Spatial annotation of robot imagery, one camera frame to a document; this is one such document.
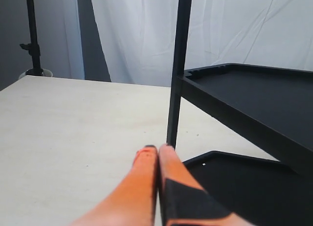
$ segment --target light wooden tabletop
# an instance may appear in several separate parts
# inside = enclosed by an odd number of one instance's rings
[[[169,88],[27,76],[0,92],[0,224],[66,225],[105,198],[135,152],[166,139]],[[182,100],[182,160],[269,158]],[[156,225],[160,224],[157,207]]]

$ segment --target black metal pole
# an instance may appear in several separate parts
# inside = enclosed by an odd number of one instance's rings
[[[42,76],[43,69],[40,65],[40,48],[37,40],[34,0],[26,0],[26,2],[31,43],[27,45],[21,44],[21,47],[25,50],[28,50],[28,53],[31,55],[33,62],[33,68],[28,70],[26,74]]]
[[[178,131],[181,80],[183,78],[185,68],[191,2],[192,0],[179,0],[178,2],[170,110],[166,138],[166,142],[174,148],[176,146]]]

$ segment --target white curtain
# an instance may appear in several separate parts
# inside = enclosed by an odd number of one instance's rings
[[[169,86],[178,0],[92,0],[113,82]],[[313,0],[193,0],[186,69],[313,68]]]

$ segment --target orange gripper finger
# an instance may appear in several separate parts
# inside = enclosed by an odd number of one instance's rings
[[[71,226],[152,226],[156,207],[157,149],[139,150],[123,181]]]
[[[217,202],[189,173],[174,148],[159,150],[164,226],[252,226]]]

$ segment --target black plastic tray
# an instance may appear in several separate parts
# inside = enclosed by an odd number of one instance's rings
[[[313,177],[313,72],[226,64],[187,70],[181,95]]]
[[[257,226],[313,225],[313,181],[279,162],[212,151],[184,164],[213,198]]]

